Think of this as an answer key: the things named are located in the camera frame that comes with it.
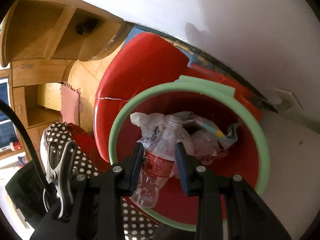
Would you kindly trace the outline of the clear plastic bottle red label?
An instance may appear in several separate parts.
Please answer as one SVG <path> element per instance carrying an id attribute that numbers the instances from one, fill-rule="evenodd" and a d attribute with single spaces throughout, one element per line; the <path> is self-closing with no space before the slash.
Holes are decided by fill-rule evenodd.
<path id="1" fill-rule="evenodd" d="M 131 200 L 139 207 L 156 206 L 159 192 L 175 165 L 176 142 L 181 124 L 181 119 L 167 115 L 159 134 L 145 150 L 137 188 L 131 196 Z"/>

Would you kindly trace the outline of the green rimmed red trash bucket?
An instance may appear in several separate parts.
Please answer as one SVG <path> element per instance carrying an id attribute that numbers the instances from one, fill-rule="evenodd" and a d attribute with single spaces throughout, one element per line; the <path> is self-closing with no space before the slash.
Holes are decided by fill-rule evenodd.
<path id="1" fill-rule="evenodd" d="M 131 154 L 142 137 L 140 120 L 146 116 L 177 114 L 185 126 L 198 127 L 184 133 L 185 149 L 218 175 L 242 175 L 258 194 L 266 190 L 270 154 L 254 112 L 231 85 L 190 76 L 148 88 L 135 95 L 117 114 L 112 125 L 108 156 L 111 163 Z"/>

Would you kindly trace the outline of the crumpled trash in bucket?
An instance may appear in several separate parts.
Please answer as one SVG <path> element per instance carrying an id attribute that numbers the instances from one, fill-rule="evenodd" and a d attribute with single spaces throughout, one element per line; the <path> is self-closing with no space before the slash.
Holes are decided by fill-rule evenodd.
<path id="1" fill-rule="evenodd" d="M 228 149 L 238 140 L 237 124 L 229 126 L 224 134 L 213 121 L 192 112 L 179 112 L 174 116 L 182 120 L 178 142 L 184 144 L 188 155 L 196 157 L 203 165 L 210 165 L 215 159 L 225 157 Z M 165 115 L 160 113 L 135 112 L 130 115 L 131 123 L 141 130 L 142 137 L 139 142 L 145 149 L 159 134 L 164 118 Z"/>

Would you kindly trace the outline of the polka dot brown cloth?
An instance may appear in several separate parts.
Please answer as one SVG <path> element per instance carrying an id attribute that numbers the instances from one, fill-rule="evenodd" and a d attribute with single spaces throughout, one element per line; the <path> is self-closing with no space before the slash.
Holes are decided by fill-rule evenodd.
<path id="1" fill-rule="evenodd" d="M 84 175 L 88 178 L 97 177 L 110 167 L 110 164 L 101 158 L 95 139 L 80 126 L 66 122 L 55 122 L 45 126 L 40 140 L 40 156 L 44 166 L 47 166 L 49 143 L 56 136 L 54 132 L 62 133 L 61 137 L 57 139 L 58 145 L 62 145 L 67 139 L 73 139 L 78 144 L 73 164 L 78 175 Z M 128 199 L 121 198 L 120 203 L 125 239 L 152 239 L 158 225 L 141 211 L 138 211 L 129 203 Z"/>

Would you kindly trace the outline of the metal clip on right gripper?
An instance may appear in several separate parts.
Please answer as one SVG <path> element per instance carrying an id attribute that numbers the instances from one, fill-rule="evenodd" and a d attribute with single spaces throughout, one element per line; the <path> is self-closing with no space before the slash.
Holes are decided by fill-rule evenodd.
<path id="1" fill-rule="evenodd" d="M 71 217 L 74 198 L 71 189 L 73 165 L 76 154 L 76 143 L 66 142 L 65 146 L 51 142 L 48 147 L 46 179 L 52 194 L 43 191 L 43 203 L 47 211 L 56 200 L 60 201 L 60 210 L 55 216 L 58 220 L 68 220 Z"/>

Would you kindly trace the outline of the pink foam floor mat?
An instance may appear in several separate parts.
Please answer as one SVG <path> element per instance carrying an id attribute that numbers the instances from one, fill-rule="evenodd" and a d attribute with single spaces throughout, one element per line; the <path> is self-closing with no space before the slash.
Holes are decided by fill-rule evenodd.
<path id="1" fill-rule="evenodd" d="M 63 122 L 80 125 L 80 113 L 82 109 L 82 98 L 80 89 L 74 89 L 66 82 L 61 88 L 61 115 Z"/>

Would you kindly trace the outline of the red plastic basin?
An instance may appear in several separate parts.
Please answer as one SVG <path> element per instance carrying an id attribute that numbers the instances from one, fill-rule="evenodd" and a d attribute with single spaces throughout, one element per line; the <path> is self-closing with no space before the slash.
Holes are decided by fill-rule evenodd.
<path id="1" fill-rule="evenodd" d="M 94 104 L 94 136 L 99 153 L 109 161 L 108 141 L 113 122 L 124 105 L 140 92 L 181 75 L 197 77 L 235 88 L 234 97 L 260 121 L 262 112 L 253 105 L 253 93 L 219 70 L 192 62 L 166 39 L 140 32 L 131 36 L 111 61 L 99 83 Z"/>

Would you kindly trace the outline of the wooden desk with shelves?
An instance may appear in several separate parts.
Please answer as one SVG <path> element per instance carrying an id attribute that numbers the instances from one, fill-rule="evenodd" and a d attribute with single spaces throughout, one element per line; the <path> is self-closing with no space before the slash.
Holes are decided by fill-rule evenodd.
<path id="1" fill-rule="evenodd" d="M 4 18 L 1 65 L 9 66 L 13 109 L 36 150 L 60 112 L 37 103 L 38 87 L 67 81 L 75 61 L 115 50 L 123 19 L 82 0 L 16 0 Z"/>

